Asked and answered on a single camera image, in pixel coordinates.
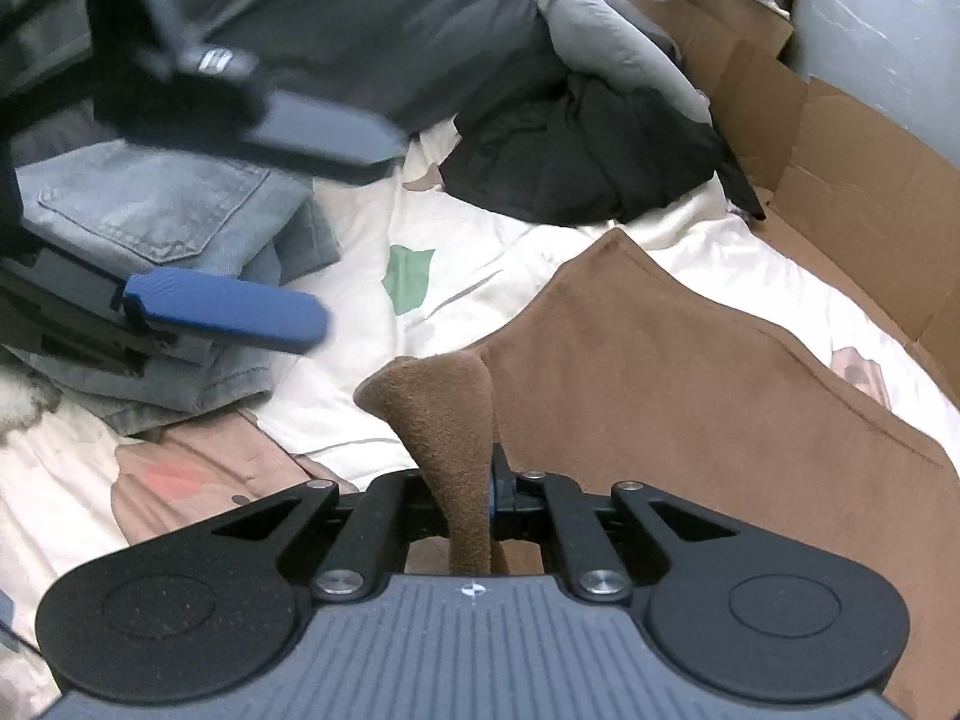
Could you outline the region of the flattened brown cardboard box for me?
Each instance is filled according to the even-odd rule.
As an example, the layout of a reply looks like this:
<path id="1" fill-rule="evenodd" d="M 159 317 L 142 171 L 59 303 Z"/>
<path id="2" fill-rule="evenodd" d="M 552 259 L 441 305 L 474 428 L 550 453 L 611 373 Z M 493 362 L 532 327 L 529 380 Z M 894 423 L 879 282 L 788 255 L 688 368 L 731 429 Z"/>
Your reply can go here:
<path id="1" fill-rule="evenodd" d="M 788 18 L 757 0 L 641 0 L 679 44 L 775 213 L 775 242 L 892 330 L 958 394 L 958 172 L 836 86 L 781 62 Z"/>

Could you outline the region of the dark grey pillow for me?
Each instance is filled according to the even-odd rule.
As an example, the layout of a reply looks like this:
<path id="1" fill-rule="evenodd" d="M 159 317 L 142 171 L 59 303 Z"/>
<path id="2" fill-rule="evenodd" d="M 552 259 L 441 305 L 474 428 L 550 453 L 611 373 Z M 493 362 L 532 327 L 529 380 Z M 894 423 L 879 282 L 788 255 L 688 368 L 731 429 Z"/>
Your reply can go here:
<path id="1" fill-rule="evenodd" d="M 263 86 L 367 110 L 407 140 L 457 114 L 501 68 L 548 49 L 535 0 L 178 0 L 204 43 L 257 62 Z M 52 124 L 11 145 L 43 153 Z"/>

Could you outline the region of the light blue denim jeans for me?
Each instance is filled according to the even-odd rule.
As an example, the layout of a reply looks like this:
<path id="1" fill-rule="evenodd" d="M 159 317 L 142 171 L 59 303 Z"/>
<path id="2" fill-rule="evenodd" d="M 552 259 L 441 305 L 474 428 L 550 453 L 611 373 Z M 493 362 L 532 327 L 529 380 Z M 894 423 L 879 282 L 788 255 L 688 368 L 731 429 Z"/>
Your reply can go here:
<path id="1" fill-rule="evenodd" d="M 201 154 L 96 143 L 18 167 L 23 216 L 54 244 L 128 280 L 185 270 L 281 288 L 338 259 L 308 177 Z M 31 351 L 3 355 L 121 436 L 171 426 L 274 390 L 265 349 L 181 338 L 138 376 Z"/>

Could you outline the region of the grey upright mattress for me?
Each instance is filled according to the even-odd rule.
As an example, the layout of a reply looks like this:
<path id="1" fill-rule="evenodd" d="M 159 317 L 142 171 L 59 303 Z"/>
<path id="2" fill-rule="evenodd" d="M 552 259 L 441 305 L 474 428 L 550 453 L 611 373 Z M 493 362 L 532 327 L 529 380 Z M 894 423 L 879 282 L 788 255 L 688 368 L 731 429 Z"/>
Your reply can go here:
<path id="1" fill-rule="evenodd" d="M 794 0 L 788 64 L 958 161 L 958 0 Z"/>

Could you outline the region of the brown shirt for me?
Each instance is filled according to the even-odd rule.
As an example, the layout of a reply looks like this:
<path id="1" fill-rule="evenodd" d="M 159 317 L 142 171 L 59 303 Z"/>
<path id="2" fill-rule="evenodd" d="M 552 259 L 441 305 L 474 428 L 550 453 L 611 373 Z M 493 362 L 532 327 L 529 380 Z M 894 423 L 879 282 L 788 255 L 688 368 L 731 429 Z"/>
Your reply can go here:
<path id="1" fill-rule="evenodd" d="M 887 577 L 911 616 L 890 699 L 918 718 L 957 713 L 958 476 L 944 449 L 623 232 L 560 266 L 505 327 L 396 359 L 355 400 L 420 466 L 454 572 L 535 566 L 521 538 L 491 539 L 494 450 L 591 493 L 637 479 Z"/>

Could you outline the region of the grey neck pillow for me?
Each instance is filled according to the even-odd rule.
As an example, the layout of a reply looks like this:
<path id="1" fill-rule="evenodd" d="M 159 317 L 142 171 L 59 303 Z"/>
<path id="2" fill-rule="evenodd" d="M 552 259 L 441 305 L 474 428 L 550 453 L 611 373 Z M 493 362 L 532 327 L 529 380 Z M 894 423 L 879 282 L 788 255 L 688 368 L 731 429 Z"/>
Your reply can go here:
<path id="1" fill-rule="evenodd" d="M 615 91 L 654 89 L 680 114 L 709 124 L 708 98 L 679 67 L 672 37 L 626 0 L 537 0 L 553 50 Z"/>

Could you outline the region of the cream bear print bedsheet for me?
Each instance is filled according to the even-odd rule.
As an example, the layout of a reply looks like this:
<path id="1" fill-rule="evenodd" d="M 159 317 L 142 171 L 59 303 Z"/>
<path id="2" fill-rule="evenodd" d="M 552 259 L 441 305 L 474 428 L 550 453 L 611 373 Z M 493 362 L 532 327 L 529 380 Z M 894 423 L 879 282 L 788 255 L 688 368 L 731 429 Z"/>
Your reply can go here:
<path id="1" fill-rule="evenodd" d="M 31 718 L 57 689 L 29 655 L 44 592 L 73 567 L 311 476 L 347 491 L 404 470 L 391 429 L 355 405 L 359 383 L 398 356 L 464 348 L 498 330 L 599 229 L 532 226 L 446 195 L 436 177 L 455 133 L 440 125 L 397 177 L 319 184 L 340 257 L 302 280 L 334 312 L 334 333 L 304 358 L 278 358 L 262 405 L 125 437 L 94 411 L 2 372 L 2 712 Z M 717 182 L 628 226 L 686 288 L 793 333 L 820 362 L 946 450 L 958 413 L 889 322 L 770 221 L 748 229 Z"/>

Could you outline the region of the black garment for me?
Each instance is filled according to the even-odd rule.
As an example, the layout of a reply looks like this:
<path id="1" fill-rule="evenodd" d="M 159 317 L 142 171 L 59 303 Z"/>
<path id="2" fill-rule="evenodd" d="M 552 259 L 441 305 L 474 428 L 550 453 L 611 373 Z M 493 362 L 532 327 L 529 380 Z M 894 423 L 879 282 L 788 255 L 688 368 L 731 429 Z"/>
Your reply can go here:
<path id="1" fill-rule="evenodd" d="M 736 208 L 765 218 L 715 127 L 654 89 L 622 93 L 550 52 L 498 70 L 454 125 L 459 143 L 439 165 L 446 192 L 516 220 L 630 223 L 711 179 Z"/>

